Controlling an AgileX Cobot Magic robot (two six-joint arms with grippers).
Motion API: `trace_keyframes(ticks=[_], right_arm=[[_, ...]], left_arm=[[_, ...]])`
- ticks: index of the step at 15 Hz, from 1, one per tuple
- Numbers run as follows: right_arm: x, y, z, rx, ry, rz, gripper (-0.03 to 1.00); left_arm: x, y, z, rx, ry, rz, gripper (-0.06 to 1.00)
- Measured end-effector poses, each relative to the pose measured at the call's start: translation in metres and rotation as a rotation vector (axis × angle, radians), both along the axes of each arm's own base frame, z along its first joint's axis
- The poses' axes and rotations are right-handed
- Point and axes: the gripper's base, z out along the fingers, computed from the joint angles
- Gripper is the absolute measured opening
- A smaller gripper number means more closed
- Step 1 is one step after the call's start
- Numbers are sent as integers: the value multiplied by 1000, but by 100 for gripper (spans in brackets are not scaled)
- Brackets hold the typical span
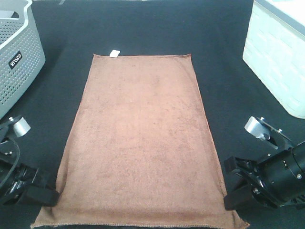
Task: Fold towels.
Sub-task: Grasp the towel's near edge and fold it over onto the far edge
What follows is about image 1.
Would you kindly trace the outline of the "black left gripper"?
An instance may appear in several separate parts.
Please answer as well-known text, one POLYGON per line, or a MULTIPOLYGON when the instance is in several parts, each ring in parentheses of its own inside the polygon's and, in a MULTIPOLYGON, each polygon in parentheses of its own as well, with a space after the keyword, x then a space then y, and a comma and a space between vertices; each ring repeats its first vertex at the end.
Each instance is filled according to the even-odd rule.
POLYGON ((55 206, 59 193, 49 189, 54 188, 50 178, 50 172, 20 163, 17 156, 1 152, 0 204, 55 206))

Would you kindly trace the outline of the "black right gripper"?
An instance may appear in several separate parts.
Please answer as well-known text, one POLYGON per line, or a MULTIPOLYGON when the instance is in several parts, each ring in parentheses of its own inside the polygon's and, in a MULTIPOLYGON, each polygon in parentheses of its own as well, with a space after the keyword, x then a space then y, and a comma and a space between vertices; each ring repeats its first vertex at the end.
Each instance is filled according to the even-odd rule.
POLYGON ((238 185, 224 197, 226 210, 243 209, 253 197, 265 207, 305 207, 304 142, 261 162, 231 156, 224 168, 226 173, 254 178, 251 185, 238 185))

